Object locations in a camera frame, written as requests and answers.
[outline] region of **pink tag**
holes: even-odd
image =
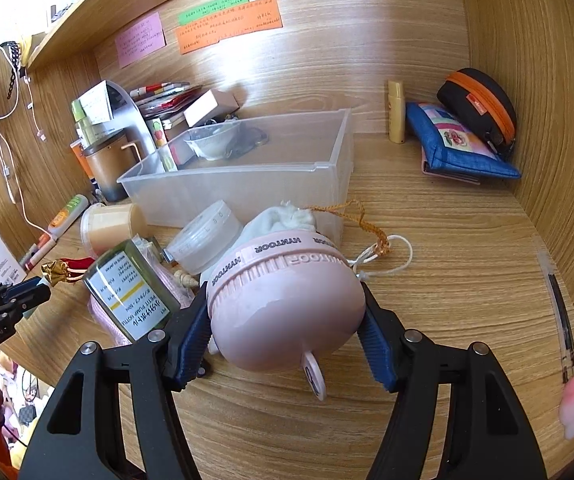
[[[165,43],[160,14],[150,14],[116,36],[115,41],[120,68],[163,48]]]

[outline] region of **metal screw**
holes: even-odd
[[[480,341],[476,341],[474,343],[474,352],[476,352],[478,355],[487,355],[489,354],[489,346],[487,346],[484,343],[481,343]]]
[[[84,355],[93,354],[97,348],[98,345],[96,343],[94,343],[93,341],[88,341],[87,343],[84,343],[80,347],[80,353]]]
[[[410,343],[419,343],[422,341],[422,334],[417,330],[411,328],[409,330],[404,331],[404,338],[407,339]]]
[[[149,339],[152,343],[158,343],[159,341],[162,341],[164,339],[164,330],[152,330],[147,335],[147,339]]]

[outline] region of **green sticky note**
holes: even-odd
[[[205,16],[209,16],[219,10],[228,9],[240,4],[246,4],[249,0],[213,0],[212,2],[193,7],[178,16],[178,23],[187,25]]]

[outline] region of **transparent plastic box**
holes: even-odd
[[[258,117],[238,123],[241,132],[266,134],[267,142],[238,158],[194,156],[180,170],[165,171],[161,157],[168,157],[167,150],[185,152],[188,136],[208,135],[222,124],[192,128],[118,179],[149,224],[184,227],[217,200],[224,200],[242,223],[281,202],[302,207],[346,201],[353,171],[351,110]],[[340,243],[341,218],[316,213],[316,221],[318,231]]]

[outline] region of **small box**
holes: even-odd
[[[184,118],[190,128],[195,125],[202,126],[205,121],[219,115],[230,114],[238,108],[240,107],[233,94],[209,90],[184,111]]]

